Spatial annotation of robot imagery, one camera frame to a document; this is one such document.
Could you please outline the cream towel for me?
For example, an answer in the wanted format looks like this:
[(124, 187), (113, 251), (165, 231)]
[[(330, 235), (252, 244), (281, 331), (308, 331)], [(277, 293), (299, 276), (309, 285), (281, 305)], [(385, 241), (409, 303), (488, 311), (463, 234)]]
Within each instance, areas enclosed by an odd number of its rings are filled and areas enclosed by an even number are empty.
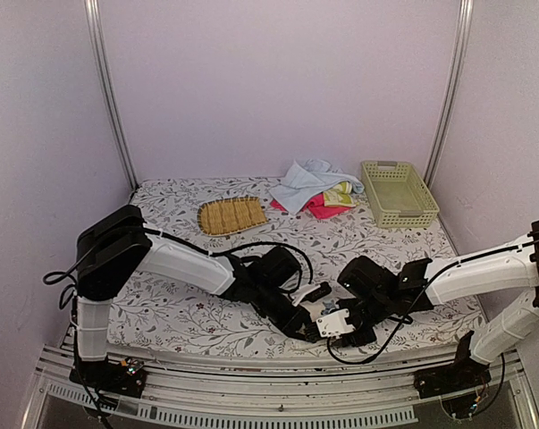
[(311, 316), (312, 321), (316, 321), (323, 316), (329, 315), (339, 310), (335, 299), (320, 299), (315, 303), (303, 301), (300, 303)]

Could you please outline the light blue towel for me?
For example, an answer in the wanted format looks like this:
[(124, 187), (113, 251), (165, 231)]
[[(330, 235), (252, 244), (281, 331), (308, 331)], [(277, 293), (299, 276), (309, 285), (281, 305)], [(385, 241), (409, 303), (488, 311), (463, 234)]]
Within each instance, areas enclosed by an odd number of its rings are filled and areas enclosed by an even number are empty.
[(269, 189), (269, 194), (287, 213), (296, 215), (311, 198), (342, 182), (348, 182), (357, 194), (365, 190), (358, 178), (333, 168), (324, 160), (310, 159), (304, 164), (294, 161), (279, 183)]

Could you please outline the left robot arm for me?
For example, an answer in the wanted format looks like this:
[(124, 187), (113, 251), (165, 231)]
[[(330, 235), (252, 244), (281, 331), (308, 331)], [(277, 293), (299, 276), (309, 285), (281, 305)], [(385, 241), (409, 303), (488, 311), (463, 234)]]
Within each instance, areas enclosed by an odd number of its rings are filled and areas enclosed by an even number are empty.
[(116, 378), (106, 361), (110, 307), (136, 272), (196, 286), (205, 293), (251, 305), (288, 338), (311, 341), (309, 312), (291, 300), (285, 284), (311, 266), (307, 255), (285, 243), (265, 241), (261, 256), (240, 256), (241, 247), (209, 252), (149, 227), (140, 209), (127, 205), (86, 229), (77, 239), (73, 265), (43, 277), (52, 286), (70, 281), (80, 371), (97, 388)]

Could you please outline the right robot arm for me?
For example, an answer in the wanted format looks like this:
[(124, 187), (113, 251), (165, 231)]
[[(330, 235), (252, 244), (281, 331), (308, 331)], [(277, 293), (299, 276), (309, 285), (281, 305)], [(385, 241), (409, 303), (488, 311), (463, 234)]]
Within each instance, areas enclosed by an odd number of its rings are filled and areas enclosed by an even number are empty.
[(373, 341), (374, 326), (391, 316), (404, 319), (466, 296), (522, 289), (494, 319), (459, 340), (451, 363), (414, 374), (422, 397), (475, 387), (489, 381), (496, 358), (539, 328), (539, 221), (528, 234), (498, 247), (411, 261), (399, 273), (356, 257), (337, 281), (352, 296), (348, 323), (355, 329), (342, 341), (353, 346)]

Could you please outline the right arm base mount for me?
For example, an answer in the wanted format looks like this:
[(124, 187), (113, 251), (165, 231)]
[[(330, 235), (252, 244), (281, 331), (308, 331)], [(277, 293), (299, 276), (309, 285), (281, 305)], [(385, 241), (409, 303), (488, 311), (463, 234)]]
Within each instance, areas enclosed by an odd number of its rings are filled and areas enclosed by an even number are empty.
[(491, 381), (490, 365), (478, 363), (472, 358), (470, 342), (473, 335), (474, 332), (469, 331), (460, 339), (450, 364), (414, 373), (413, 386), (421, 399), (484, 386)]

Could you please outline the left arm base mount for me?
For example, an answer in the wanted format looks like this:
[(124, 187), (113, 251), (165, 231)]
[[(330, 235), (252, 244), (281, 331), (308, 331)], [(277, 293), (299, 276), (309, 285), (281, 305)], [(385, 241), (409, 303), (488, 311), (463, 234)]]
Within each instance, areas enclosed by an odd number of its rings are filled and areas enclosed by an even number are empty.
[(144, 391), (147, 371), (145, 363), (127, 357), (120, 363), (102, 360), (86, 361), (80, 357), (77, 338), (73, 346), (73, 369), (69, 379), (77, 384), (93, 389), (96, 393), (108, 392), (140, 399)]

